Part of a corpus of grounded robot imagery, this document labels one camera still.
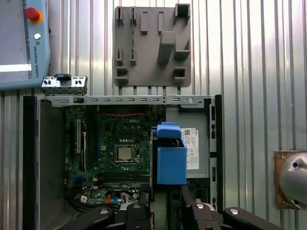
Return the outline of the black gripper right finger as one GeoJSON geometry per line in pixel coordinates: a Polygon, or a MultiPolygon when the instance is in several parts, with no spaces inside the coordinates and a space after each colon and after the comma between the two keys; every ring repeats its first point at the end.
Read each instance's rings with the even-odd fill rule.
{"type": "Polygon", "coordinates": [[[181,187],[181,222],[184,230],[281,230],[259,216],[239,207],[218,213],[212,205],[196,202],[189,188],[181,187]]]}

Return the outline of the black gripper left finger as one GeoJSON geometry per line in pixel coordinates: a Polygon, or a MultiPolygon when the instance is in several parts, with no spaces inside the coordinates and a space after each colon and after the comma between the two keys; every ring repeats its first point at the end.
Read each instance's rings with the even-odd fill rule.
{"type": "Polygon", "coordinates": [[[115,210],[99,206],[75,220],[59,227],[60,230],[150,230],[150,201],[153,189],[145,185],[140,189],[137,202],[128,203],[125,209],[115,210]]]}

